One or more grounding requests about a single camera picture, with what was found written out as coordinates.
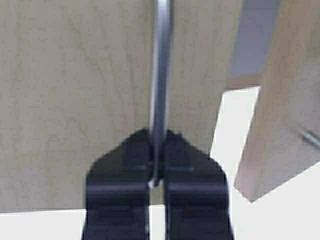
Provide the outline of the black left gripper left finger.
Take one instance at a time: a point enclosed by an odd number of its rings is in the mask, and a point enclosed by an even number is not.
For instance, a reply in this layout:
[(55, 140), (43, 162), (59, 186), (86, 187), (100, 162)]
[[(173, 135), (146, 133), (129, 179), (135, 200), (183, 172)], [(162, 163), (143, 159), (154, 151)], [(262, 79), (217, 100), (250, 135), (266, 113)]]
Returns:
[(98, 157), (86, 175), (83, 240), (148, 240), (149, 133), (139, 129)]

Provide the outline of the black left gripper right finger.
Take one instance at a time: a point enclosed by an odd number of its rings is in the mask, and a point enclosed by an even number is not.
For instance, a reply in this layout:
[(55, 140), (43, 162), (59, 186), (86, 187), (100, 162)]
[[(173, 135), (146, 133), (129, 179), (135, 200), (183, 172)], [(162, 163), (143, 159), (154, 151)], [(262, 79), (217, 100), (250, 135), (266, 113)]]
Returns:
[(165, 239), (233, 240), (229, 186), (222, 167), (181, 133), (163, 147)]

